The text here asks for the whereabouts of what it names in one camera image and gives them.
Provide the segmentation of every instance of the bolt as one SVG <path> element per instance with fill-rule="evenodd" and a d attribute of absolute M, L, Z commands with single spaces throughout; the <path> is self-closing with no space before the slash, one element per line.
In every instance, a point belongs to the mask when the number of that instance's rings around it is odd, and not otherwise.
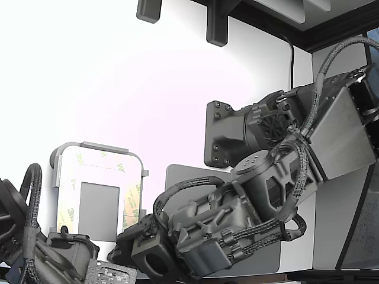
<path fill-rule="evenodd" d="M 283 108 L 283 111 L 289 111 L 291 109 L 290 105 L 285 105 Z"/>
<path fill-rule="evenodd" d="M 203 239 L 210 240 L 210 238 L 212 238 L 212 233 L 211 232 L 204 233 Z"/>
<path fill-rule="evenodd" d="M 208 195 L 208 202 L 211 203 L 212 201 L 216 200 L 216 194 L 211 193 Z"/>

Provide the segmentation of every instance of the mounting bracket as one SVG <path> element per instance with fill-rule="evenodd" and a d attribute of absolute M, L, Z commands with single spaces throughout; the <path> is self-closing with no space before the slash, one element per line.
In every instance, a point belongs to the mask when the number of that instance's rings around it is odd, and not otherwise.
<path fill-rule="evenodd" d="M 207 41 L 217 46 L 227 44 L 228 16 L 241 0 L 209 0 Z"/>
<path fill-rule="evenodd" d="M 162 0 L 138 0 L 137 18 L 154 24 L 160 18 L 161 8 Z"/>
<path fill-rule="evenodd" d="M 208 0 L 207 41 L 217 46 L 227 44 L 228 16 L 242 0 Z M 160 18 L 162 0 L 138 0 L 137 18 L 156 23 Z"/>

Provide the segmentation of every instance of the white wall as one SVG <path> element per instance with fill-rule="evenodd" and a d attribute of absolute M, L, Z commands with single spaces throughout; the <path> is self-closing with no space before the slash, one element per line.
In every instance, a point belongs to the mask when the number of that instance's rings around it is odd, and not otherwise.
<path fill-rule="evenodd" d="M 336 44 L 321 49 L 312 54 L 313 76 L 316 76 L 321 68 L 327 55 L 334 49 Z M 330 65 L 326 77 L 332 77 L 341 73 L 353 71 L 367 64 L 365 46 L 363 44 L 353 44 L 348 46 L 336 57 L 333 64 Z"/>
<path fill-rule="evenodd" d="M 54 227 L 50 153 L 67 141 L 125 147 L 150 170 L 143 208 L 164 190 L 165 170 L 203 163 L 205 108 L 241 108 L 288 90 L 290 48 L 229 19 L 229 43 L 205 40 L 206 7 L 163 0 L 161 19 L 136 18 L 137 0 L 1 1 L 1 178 L 17 188 L 43 168 L 38 221 Z M 312 82 L 296 49 L 295 85 Z"/>

